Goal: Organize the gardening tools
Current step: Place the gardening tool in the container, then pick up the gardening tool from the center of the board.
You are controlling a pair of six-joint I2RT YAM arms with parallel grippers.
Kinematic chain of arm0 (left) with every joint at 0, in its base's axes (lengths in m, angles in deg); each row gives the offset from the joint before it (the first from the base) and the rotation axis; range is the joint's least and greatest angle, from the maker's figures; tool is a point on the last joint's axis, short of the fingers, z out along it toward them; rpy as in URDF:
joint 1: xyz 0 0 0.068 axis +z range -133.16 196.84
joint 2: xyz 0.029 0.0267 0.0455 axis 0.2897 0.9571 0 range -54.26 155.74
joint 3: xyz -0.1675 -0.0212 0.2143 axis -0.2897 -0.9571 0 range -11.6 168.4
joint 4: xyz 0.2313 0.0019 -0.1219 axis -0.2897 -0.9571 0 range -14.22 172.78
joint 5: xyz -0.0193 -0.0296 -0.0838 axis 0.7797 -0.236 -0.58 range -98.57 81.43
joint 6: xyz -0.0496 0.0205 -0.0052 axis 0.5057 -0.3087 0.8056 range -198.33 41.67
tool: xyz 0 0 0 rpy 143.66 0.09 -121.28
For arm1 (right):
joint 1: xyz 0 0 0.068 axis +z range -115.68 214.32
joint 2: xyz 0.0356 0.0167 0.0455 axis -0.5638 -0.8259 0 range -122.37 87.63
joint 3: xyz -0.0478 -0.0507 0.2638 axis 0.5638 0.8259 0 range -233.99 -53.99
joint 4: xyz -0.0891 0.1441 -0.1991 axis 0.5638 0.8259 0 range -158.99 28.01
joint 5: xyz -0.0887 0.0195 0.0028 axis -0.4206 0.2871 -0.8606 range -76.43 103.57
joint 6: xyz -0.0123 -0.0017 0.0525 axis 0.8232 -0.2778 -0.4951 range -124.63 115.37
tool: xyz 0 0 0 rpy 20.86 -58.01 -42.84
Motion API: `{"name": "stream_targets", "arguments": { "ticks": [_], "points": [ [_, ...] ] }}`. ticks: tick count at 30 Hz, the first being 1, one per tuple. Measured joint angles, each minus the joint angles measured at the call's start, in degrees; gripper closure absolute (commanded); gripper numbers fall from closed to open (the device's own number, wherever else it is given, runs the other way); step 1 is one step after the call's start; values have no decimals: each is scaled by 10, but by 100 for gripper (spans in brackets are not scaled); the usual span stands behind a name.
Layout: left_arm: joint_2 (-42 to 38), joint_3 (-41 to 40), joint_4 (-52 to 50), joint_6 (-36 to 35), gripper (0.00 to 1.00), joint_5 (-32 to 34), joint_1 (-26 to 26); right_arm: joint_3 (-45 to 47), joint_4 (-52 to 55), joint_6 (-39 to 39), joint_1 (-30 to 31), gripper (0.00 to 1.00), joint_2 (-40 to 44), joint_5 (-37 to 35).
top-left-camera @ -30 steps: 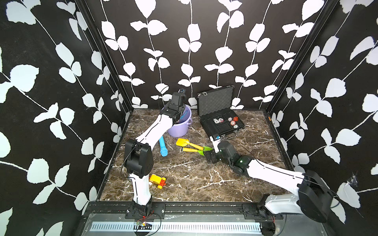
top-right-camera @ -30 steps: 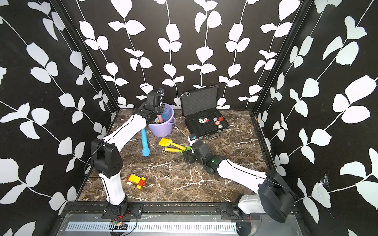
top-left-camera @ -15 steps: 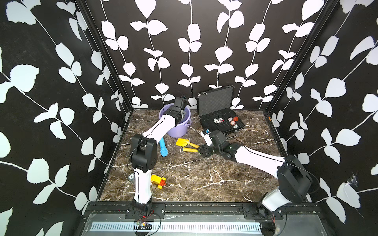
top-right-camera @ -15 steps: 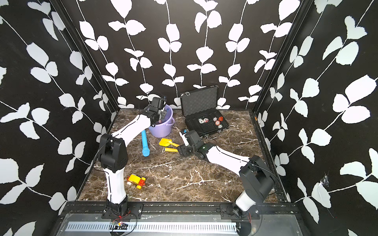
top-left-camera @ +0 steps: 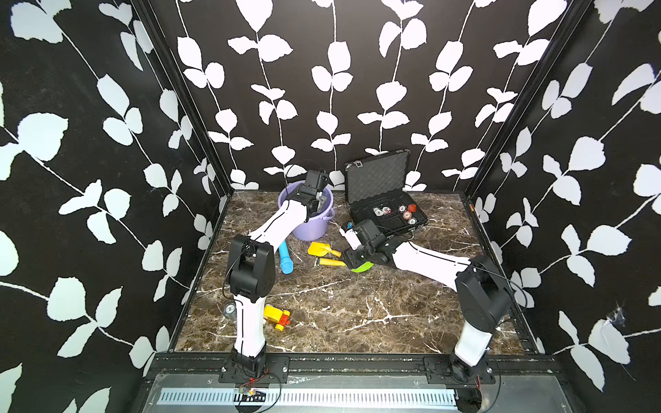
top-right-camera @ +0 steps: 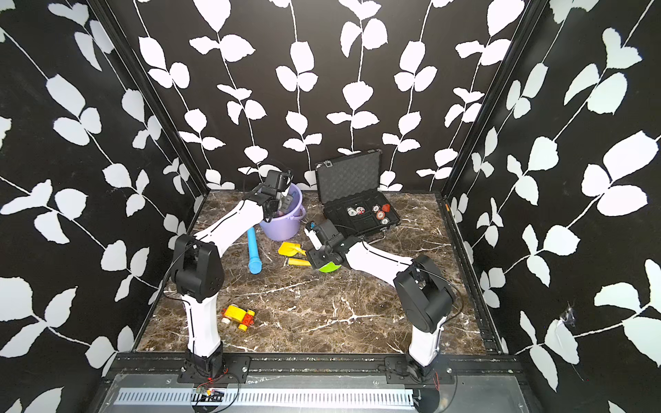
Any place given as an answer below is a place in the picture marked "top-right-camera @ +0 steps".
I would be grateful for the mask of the green toy trowel wooden handle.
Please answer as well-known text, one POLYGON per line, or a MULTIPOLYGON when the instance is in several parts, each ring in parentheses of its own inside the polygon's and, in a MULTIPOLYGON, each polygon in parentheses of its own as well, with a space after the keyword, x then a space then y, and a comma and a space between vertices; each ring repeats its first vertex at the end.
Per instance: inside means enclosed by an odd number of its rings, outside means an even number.
MULTIPOLYGON (((311 268, 313 266, 309 261, 299 259, 299 258, 292 258, 292 257, 290 257, 287 260, 287 265, 288 266, 295 266, 295 267, 308 267, 308 268, 311 268)), ((325 264, 325 265, 323 265, 322 267, 319 267, 319 268, 314 267, 314 269, 316 269, 316 270, 318 270, 322 273, 332 273, 332 272, 337 271, 340 268, 341 268, 341 265, 335 264, 333 262, 329 262, 329 263, 327 263, 327 264, 325 264)))

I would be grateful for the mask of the yellow toy spade wooden handle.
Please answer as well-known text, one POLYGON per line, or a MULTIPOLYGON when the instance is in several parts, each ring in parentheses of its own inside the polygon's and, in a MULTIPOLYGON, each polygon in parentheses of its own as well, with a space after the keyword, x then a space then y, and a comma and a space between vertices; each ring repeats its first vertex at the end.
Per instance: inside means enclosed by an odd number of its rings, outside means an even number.
POLYGON ((293 257, 296 255, 306 256, 306 251, 302 249, 300 244, 283 242, 278 249, 278 254, 288 257, 293 257))

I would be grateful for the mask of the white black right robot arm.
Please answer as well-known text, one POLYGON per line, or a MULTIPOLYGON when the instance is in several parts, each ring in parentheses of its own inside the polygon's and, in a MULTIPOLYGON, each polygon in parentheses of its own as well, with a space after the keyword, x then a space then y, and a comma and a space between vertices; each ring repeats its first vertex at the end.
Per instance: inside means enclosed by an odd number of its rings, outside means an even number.
POLYGON ((315 269, 330 264, 361 271, 395 288, 412 325, 406 375, 421 383, 431 375, 440 338, 456 294, 442 270, 425 255, 397 256, 371 246, 363 237, 345 237, 330 220, 305 226, 313 247, 306 256, 315 269))

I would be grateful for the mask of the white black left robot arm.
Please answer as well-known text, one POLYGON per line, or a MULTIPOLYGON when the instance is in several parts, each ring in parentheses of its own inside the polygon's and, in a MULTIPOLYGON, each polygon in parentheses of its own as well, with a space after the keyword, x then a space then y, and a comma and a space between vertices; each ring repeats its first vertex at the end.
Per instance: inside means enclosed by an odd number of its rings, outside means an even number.
POLYGON ((271 170, 265 181, 244 194, 225 216, 195 235, 177 238, 168 273, 187 316, 185 373, 203 381, 217 379, 224 373, 217 320, 218 293, 225 280, 221 258, 248 230, 287 210, 291 183, 291 171, 271 170))

